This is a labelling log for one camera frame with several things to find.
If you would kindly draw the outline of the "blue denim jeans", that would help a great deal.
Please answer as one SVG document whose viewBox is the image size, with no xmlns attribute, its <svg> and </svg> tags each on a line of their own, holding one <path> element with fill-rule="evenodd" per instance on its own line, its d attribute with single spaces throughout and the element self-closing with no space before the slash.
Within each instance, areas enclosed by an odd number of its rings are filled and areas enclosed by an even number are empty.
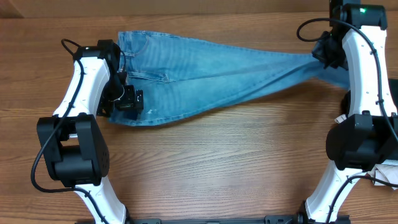
<svg viewBox="0 0 398 224">
<path fill-rule="evenodd" d="M 110 121 L 157 126 L 250 101 L 311 78 L 349 88 L 343 68 L 325 67 L 310 54 L 254 50 L 133 30 L 118 34 L 127 83 L 142 90 L 144 108 L 114 110 Z"/>
</svg>

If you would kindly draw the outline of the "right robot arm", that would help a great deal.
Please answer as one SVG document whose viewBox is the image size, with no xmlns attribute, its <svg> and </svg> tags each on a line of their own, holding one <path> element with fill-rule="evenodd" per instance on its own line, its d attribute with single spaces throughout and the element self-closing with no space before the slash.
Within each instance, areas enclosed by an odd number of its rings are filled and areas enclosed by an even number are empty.
<svg viewBox="0 0 398 224">
<path fill-rule="evenodd" d="M 377 164 L 397 159 L 397 107 L 387 76 L 386 10 L 360 1 L 329 2 L 331 31 L 314 40 L 313 56 L 349 72 L 344 120 L 329 130 L 329 162 L 314 193 L 295 215 L 268 215 L 267 223 L 349 223 L 338 211 Z"/>
</svg>

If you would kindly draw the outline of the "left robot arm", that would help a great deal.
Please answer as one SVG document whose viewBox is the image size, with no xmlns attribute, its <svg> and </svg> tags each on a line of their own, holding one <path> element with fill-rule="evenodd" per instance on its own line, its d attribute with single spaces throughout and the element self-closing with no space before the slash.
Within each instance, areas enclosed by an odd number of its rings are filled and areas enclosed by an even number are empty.
<svg viewBox="0 0 398 224">
<path fill-rule="evenodd" d="M 142 90 L 126 84 L 126 56 L 111 39 L 95 46 L 77 45 L 74 72 L 61 104 L 50 117 L 40 118 L 41 145 L 30 181 L 40 192 L 74 192 L 87 206 L 94 223 L 132 223 L 108 178 L 109 149 L 96 118 L 113 111 L 144 109 Z"/>
</svg>

